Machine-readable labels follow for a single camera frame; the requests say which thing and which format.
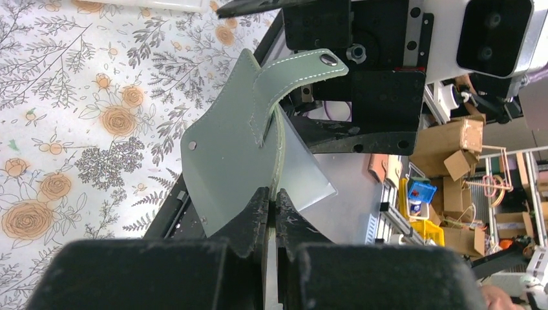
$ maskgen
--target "rivet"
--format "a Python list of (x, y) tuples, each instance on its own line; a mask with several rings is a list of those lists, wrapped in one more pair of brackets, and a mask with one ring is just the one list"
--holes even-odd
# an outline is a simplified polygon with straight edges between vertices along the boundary
[(330, 67), (334, 67), (338, 63), (337, 59), (329, 54), (322, 54), (320, 60)]

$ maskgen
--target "yellow bin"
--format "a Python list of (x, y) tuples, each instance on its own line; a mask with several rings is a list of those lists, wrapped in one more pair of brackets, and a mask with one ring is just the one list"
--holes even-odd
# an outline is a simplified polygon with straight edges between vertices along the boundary
[(407, 208), (407, 193), (405, 192), (406, 190), (407, 178), (399, 179), (399, 188), (397, 191), (399, 212), (407, 221), (409, 221), (409, 216), (407, 215), (407, 212), (405, 212), (405, 209)]
[(432, 239), (440, 247), (445, 246), (445, 236), (443, 235), (443, 229), (439, 228), (436, 224), (426, 220), (411, 222), (410, 225), (424, 239)]

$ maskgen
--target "table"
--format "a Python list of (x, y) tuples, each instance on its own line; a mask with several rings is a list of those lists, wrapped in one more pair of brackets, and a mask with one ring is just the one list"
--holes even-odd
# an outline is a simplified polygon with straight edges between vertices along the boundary
[(182, 132), (276, 14), (18, 2), (0, 6), (0, 309), (23, 308), (67, 242), (144, 234)]

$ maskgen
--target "blue container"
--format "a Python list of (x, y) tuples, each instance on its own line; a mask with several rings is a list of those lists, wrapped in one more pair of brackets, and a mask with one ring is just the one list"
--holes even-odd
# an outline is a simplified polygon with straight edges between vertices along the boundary
[(437, 187), (421, 182), (413, 182), (413, 184), (408, 185), (407, 189), (407, 198), (410, 200), (430, 203), (434, 198)]

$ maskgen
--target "green leather piece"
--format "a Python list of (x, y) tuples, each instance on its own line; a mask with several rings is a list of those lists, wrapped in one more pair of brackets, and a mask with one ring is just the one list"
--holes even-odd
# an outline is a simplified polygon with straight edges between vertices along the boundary
[(325, 176), (318, 161), (306, 147), (287, 115), (283, 114), (285, 130), (284, 164), (278, 183), (278, 193), (285, 189), (297, 211), (337, 193)]
[(181, 139), (182, 172), (192, 201), (211, 236), (247, 205), (257, 187), (278, 189), (286, 150), (283, 111), (277, 104), (293, 89), (348, 72), (322, 54), (295, 54), (260, 68), (244, 50), (209, 110)]

